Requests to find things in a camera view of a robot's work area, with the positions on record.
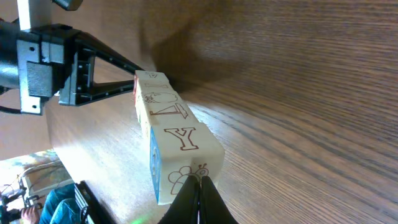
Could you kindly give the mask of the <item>red bordered wooden block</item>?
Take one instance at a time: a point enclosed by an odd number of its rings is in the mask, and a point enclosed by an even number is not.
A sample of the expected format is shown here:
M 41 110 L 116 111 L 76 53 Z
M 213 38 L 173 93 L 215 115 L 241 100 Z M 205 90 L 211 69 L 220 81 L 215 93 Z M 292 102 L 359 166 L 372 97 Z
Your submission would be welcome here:
M 175 91 L 138 91 L 135 94 L 136 113 L 139 116 L 147 105 L 155 105 L 159 103 L 174 103 L 181 100 L 181 97 Z

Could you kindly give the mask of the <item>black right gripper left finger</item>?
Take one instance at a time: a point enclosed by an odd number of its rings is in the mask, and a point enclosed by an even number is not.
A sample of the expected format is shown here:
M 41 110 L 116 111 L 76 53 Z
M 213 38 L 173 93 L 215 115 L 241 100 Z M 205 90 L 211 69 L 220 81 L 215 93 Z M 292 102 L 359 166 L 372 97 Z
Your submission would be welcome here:
M 187 177 L 159 224 L 197 224 L 200 185 L 196 177 Z

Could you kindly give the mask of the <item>red circle wooden block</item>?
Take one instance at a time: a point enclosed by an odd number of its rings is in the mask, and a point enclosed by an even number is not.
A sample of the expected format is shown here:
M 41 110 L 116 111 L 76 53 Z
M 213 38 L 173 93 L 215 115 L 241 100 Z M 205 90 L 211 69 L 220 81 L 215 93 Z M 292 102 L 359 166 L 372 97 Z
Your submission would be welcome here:
M 136 83 L 138 80 L 154 80 L 158 82 L 169 82 L 169 79 L 165 76 L 164 73 L 136 70 L 134 75 L 134 90 L 133 90 L 134 94 L 136 94 Z

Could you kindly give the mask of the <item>yellow bordered wooden block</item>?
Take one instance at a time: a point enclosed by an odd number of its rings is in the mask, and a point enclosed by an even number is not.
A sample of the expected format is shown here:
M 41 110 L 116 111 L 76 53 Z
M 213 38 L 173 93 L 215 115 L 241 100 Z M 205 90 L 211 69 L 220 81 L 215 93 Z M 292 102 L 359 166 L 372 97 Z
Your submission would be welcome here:
M 158 124 L 198 122 L 190 108 L 183 101 L 171 103 L 143 103 L 139 112 L 142 133 L 148 136 L 150 128 Z

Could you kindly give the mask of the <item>blue H wooden block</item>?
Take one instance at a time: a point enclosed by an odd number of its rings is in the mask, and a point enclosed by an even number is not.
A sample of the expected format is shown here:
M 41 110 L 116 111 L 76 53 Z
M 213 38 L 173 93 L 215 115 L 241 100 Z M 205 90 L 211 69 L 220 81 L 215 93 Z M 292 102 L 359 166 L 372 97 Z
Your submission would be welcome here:
M 221 178 L 224 148 L 204 123 L 155 125 L 150 129 L 150 173 L 159 205 L 170 204 L 187 177 Z

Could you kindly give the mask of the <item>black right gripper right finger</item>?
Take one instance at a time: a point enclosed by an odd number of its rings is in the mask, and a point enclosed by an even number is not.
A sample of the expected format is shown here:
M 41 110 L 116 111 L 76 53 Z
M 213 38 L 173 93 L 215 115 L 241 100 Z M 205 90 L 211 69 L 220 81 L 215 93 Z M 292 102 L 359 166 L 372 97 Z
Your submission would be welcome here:
M 200 224 L 238 224 L 229 212 L 210 177 L 203 176 L 201 178 L 199 196 Z

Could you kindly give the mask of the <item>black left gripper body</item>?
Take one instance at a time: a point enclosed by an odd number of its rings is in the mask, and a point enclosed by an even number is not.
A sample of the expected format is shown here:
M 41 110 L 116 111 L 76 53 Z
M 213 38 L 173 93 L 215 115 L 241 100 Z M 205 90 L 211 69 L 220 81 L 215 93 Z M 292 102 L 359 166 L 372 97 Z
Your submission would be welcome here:
M 22 31 L 17 24 L 1 24 L 1 93 L 18 89 L 19 109 L 3 113 L 42 114 L 56 93 L 59 103 L 78 106 L 94 101 L 95 38 L 66 25 Z

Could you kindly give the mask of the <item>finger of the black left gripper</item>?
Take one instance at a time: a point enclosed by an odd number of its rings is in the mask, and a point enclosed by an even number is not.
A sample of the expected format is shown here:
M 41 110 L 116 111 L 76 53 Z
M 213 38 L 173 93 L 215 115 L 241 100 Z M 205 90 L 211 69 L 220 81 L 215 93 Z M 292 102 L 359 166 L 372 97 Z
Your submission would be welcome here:
M 92 83 L 87 87 L 83 85 L 75 94 L 74 105 L 82 106 L 96 101 L 105 100 L 110 97 L 132 92 L 134 81 Z
M 79 49 L 88 52 L 91 56 L 100 58 L 105 62 L 118 67 L 125 72 L 135 74 L 136 70 L 142 70 L 142 68 L 126 57 L 113 50 L 111 47 L 86 32 L 80 32 L 76 36 L 76 43 L 79 45 Z

